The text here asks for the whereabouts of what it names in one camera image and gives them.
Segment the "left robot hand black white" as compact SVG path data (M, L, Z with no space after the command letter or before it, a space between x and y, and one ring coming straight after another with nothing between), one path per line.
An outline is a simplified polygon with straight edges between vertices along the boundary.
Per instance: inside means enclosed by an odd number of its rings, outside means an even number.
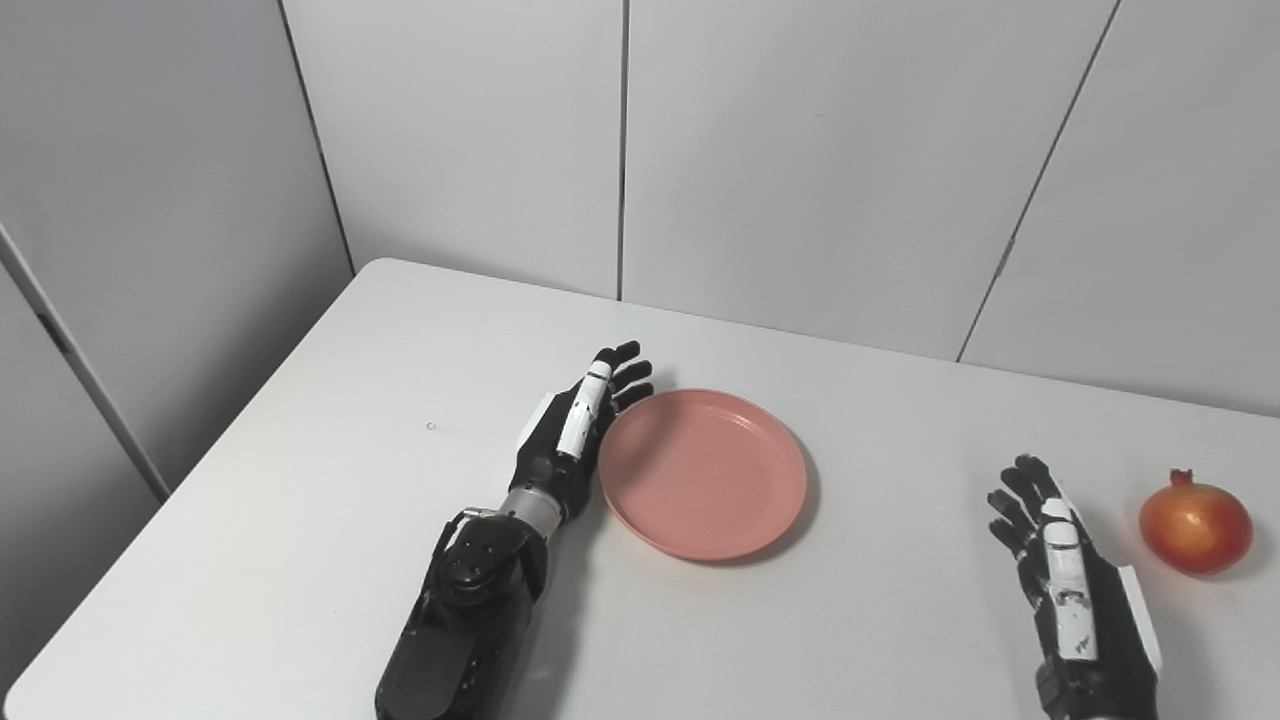
M653 365L640 352L636 340L602 348L580 379L548 395L534 413L516 454L509 495L531 495L553 509L553 521L525 519L548 527L547 536L585 509L602 441L617 416L655 393Z

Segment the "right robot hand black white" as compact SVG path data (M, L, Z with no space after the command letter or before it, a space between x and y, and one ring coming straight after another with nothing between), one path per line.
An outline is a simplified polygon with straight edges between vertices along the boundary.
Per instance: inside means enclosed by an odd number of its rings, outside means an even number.
M1080 514L1029 454L987 495L989 533L1012 555L1042 660L1039 706L1050 719L1157 719L1162 655L1134 568L1094 546Z

